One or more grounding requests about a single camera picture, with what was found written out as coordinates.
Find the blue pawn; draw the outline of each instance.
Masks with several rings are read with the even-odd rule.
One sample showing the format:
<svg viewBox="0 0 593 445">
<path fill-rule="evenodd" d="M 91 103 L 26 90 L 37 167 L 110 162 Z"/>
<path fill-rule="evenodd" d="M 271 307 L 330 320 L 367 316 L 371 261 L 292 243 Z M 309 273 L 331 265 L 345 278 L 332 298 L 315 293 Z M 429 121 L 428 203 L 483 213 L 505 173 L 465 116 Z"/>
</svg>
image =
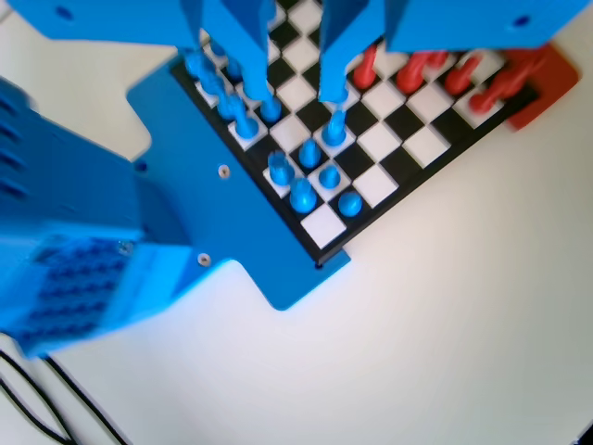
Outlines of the blue pawn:
<svg viewBox="0 0 593 445">
<path fill-rule="evenodd" d="M 216 42 L 214 42 L 213 40 L 210 41 L 210 49 L 212 50 L 214 56 L 224 57 L 225 55 L 224 48 Z"/>
<path fill-rule="evenodd" d="M 233 109 L 229 103 L 229 96 L 226 94 L 224 89 L 224 83 L 218 83 L 216 85 L 216 96 L 219 98 L 219 105 L 216 109 L 219 111 L 221 117 L 226 121 L 233 120 Z"/>
<path fill-rule="evenodd" d="M 217 76 L 215 71 L 205 71 L 200 77 L 200 84 L 209 95 L 216 95 L 224 89 L 224 80 Z"/>
<path fill-rule="evenodd" d="M 310 182 L 305 178 L 298 178 L 290 186 L 290 205 L 298 213 L 309 213 L 315 208 L 317 195 Z"/>
<path fill-rule="evenodd" d="M 226 67 L 226 72 L 229 73 L 229 77 L 234 81 L 240 81 L 243 78 L 241 74 L 241 65 L 236 59 L 229 57 L 229 64 Z"/>
<path fill-rule="evenodd" d="M 264 17 L 270 23 L 276 19 L 276 1 L 275 0 L 264 0 Z"/>
<path fill-rule="evenodd" d="M 286 159 L 283 151 L 275 151 L 268 156 L 271 180 L 281 186 L 289 185 L 295 179 L 295 169 Z"/>
<path fill-rule="evenodd" d="M 233 110 L 234 118 L 237 121 L 236 131 L 243 139 L 251 139 L 258 134 L 258 123 L 255 119 L 247 116 L 245 104 L 238 95 L 229 97 L 230 106 Z"/>
<path fill-rule="evenodd" d="M 271 96 L 270 98 L 263 101 L 260 111 L 263 120 L 273 123 L 280 119 L 280 115 L 282 114 L 282 105 L 280 105 L 280 101 L 276 97 Z"/>
<path fill-rule="evenodd" d="M 322 158 L 322 151 L 313 139 L 308 139 L 298 151 L 298 160 L 308 169 L 317 167 Z"/>
<path fill-rule="evenodd" d="M 339 109 L 322 131 L 322 138 L 328 146 L 339 146 L 346 140 L 346 112 Z"/>
<path fill-rule="evenodd" d="M 328 165 L 319 173 L 319 182 L 329 190 L 340 184 L 340 172 L 335 165 Z"/>
<path fill-rule="evenodd" d="M 356 192 L 346 192 L 337 201 L 337 207 L 344 216 L 353 218 L 362 210 L 362 198 Z"/>
</svg>

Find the red chess piece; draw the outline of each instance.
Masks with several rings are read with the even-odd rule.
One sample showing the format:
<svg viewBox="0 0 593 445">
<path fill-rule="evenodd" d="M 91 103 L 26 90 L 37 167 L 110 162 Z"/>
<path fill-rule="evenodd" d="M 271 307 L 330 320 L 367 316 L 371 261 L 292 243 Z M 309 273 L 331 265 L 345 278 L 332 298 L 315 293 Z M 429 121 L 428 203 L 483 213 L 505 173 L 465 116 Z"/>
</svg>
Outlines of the red chess piece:
<svg viewBox="0 0 593 445">
<path fill-rule="evenodd" d="M 374 82 L 377 76 L 372 66 L 374 65 L 374 59 L 377 55 L 377 46 L 372 44 L 364 52 L 364 57 L 360 65 L 354 69 L 352 74 L 352 80 L 357 88 L 364 90 L 369 88 Z"/>
<path fill-rule="evenodd" d="M 435 51 L 430 55 L 428 58 L 428 66 L 430 68 L 434 68 L 438 70 L 442 68 L 445 63 L 447 63 L 448 59 L 448 52 L 447 51 Z"/>
<path fill-rule="evenodd" d="M 445 88 L 451 95 L 460 95 L 470 86 L 472 73 L 482 61 L 482 55 L 475 54 L 468 58 L 461 68 L 452 70 L 445 79 Z"/>
<path fill-rule="evenodd" d="M 408 64 L 399 70 L 396 77 L 397 88 L 405 95 L 414 93 L 424 82 L 423 70 L 430 53 L 416 53 L 410 57 Z"/>
</svg>

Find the black square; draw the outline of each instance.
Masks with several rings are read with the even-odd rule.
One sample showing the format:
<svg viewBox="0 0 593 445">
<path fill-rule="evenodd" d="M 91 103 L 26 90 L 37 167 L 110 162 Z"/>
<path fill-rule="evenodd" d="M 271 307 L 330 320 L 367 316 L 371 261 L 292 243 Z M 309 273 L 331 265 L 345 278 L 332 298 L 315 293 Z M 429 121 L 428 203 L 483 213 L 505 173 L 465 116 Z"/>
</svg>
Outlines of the black square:
<svg viewBox="0 0 593 445">
<path fill-rule="evenodd" d="M 374 164 L 369 155 L 356 142 L 337 155 L 334 160 L 347 177 L 353 181 Z"/>
<path fill-rule="evenodd" d="M 300 0 L 278 0 L 278 3 L 281 7 L 283 7 L 286 11 L 296 5 Z"/>
<path fill-rule="evenodd" d="M 377 72 L 375 72 L 374 81 L 372 81 L 371 86 L 369 86 L 368 88 L 358 88 L 358 86 L 354 82 L 354 70 L 351 70 L 348 73 L 347 78 L 350 81 L 350 83 L 352 84 L 352 86 L 356 89 L 356 91 L 358 91 L 360 93 L 360 95 L 364 95 L 367 91 L 369 91 L 371 88 L 373 88 L 377 83 L 381 82 L 381 78 L 379 78 L 379 75 L 377 74 Z"/>
<path fill-rule="evenodd" d="M 389 153 L 381 165 L 391 175 L 399 186 L 405 185 L 410 179 L 422 172 L 423 168 L 418 165 L 412 156 L 401 146 L 392 153 Z"/>
<path fill-rule="evenodd" d="M 290 111 L 288 110 L 288 108 L 286 107 L 286 105 L 283 103 L 282 100 L 278 99 L 280 101 L 280 106 L 281 106 L 281 112 L 280 112 L 280 118 L 278 118 L 276 121 L 274 122 L 268 122 L 265 119 L 263 119 L 263 116 L 261 115 L 261 105 L 259 105 L 256 108 L 256 114 L 258 115 L 259 119 L 263 122 L 263 124 L 268 127 L 268 130 L 273 127 L 276 123 L 278 123 L 279 121 L 281 121 L 282 119 L 284 119 L 286 116 L 288 116 L 290 114 Z"/>
<path fill-rule="evenodd" d="M 317 199 L 315 201 L 315 207 L 309 213 L 298 213 L 296 210 L 293 209 L 293 206 L 290 205 L 290 193 L 282 199 L 285 206 L 288 207 L 290 212 L 299 222 L 303 221 L 307 217 L 307 215 L 310 215 L 314 210 L 318 209 L 324 202 L 322 197 L 320 197 L 317 191 L 315 191 L 315 187 L 312 187 L 312 189 L 313 192 L 315 192 L 315 196 L 317 197 Z"/>
<path fill-rule="evenodd" d="M 445 86 L 445 82 L 447 81 L 447 77 L 448 75 L 455 70 L 455 67 L 451 67 L 449 68 L 447 71 L 445 71 L 443 74 L 441 74 L 440 76 L 438 76 L 438 79 L 436 79 L 436 82 L 438 84 L 440 84 L 440 86 L 443 87 L 443 89 L 445 91 L 447 91 L 447 87 Z M 447 94 L 450 95 L 451 97 L 453 97 L 456 101 L 460 100 L 466 93 L 469 93 L 470 90 L 474 87 L 473 83 L 470 82 L 470 84 L 468 85 L 467 88 L 465 88 L 461 93 L 459 93 L 458 95 L 452 95 L 449 91 L 447 91 Z"/>
<path fill-rule="evenodd" d="M 424 126 L 420 118 L 405 104 L 387 116 L 385 123 L 396 132 L 402 141 L 408 139 Z"/>
<path fill-rule="evenodd" d="M 362 209 L 360 210 L 359 214 L 353 217 L 347 217 L 342 214 L 339 207 L 340 197 L 348 192 L 354 192 L 360 196 L 360 193 L 352 186 L 349 185 L 344 190 L 342 190 L 336 197 L 334 197 L 328 204 L 334 210 L 335 214 L 340 217 L 340 219 L 344 222 L 344 224 L 348 227 L 352 223 L 358 222 L 360 220 L 364 220 L 366 218 L 367 213 L 371 211 L 371 206 L 362 198 Z"/>
<path fill-rule="evenodd" d="M 298 148 L 296 150 L 293 150 L 292 153 L 290 154 L 290 157 L 296 163 L 296 165 L 298 166 L 298 168 L 301 171 L 303 171 L 303 173 L 305 174 L 305 176 L 309 176 L 310 174 L 312 174 L 325 161 L 327 161 L 327 159 L 329 159 L 329 157 L 325 154 L 325 152 L 323 150 L 321 150 L 322 156 L 320 157 L 319 162 L 317 163 L 317 165 L 315 167 L 313 167 L 312 169 L 310 169 L 309 167 L 305 167 L 303 164 L 301 164 L 300 159 L 298 158 L 298 152 L 299 151 L 300 151 L 300 148 Z"/>
<path fill-rule="evenodd" d="M 279 25 L 270 32 L 271 40 L 281 50 L 285 49 L 298 36 L 298 31 L 288 21 L 285 21 L 282 25 Z"/>
<path fill-rule="evenodd" d="M 433 127 L 441 133 L 445 139 L 455 146 L 459 142 L 472 136 L 473 128 L 459 115 L 455 108 L 449 108 L 432 122 Z"/>
<path fill-rule="evenodd" d="M 366 132 L 378 121 L 362 102 L 357 102 L 346 111 L 346 126 L 356 136 Z"/>
<path fill-rule="evenodd" d="M 309 34 L 309 39 L 319 48 L 322 44 L 322 34 L 320 28 L 317 28 L 314 32 Z"/>
<path fill-rule="evenodd" d="M 277 58 L 268 67 L 268 82 L 276 89 L 295 75 L 295 71 L 283 58 Z"/>
<path fill-rule="evenodd" d="M 268 156 L 274 151 L 282 151 L 278 143 L 269 134 L 259 139 L 246 152 L 258 171 L 263 172 L 268 168 Z"/>
<path fill-rule="evenodd" d="M 231 85 L 232 85 L 233 87 L 237 86 L 239 83 L 241 83 L 241 82 L 243 81 L 243 79 L 242 79 L 242 78 L 241 78 L 241 79 L 237 79 L 237 80 L 233 79 L 233 78 L 232 78 L 232 77 L 229 75 L 229 71 L 227 70 L 227 67 L 226 67 L 226 66 L 225 66 L 225 67 L 224 67 L 224 68 L 221 70 L 221 72 L 222 72 L 222 75 L 223 75 L 224 77 L 226 77 L 226 79 L 227 79 L 227 80 L 228 80 L 228 81 L 231 83 Z"/>
<path fill-rule="evenodd" d="M 305 107 L 301 108 L 296 115 L 312 133 L 319 130 L 332 117 L 330 110 L 317 100 L 317 98 L 314 98 Z"/>
<path fill-rule="evenodd" d="M 315 91 L 319 93 L 319 83 L 322 79 L 321 64 L 317 62 L 311 68 L 303 72 L 303 77 L 311 85 Z"/>
</svg>

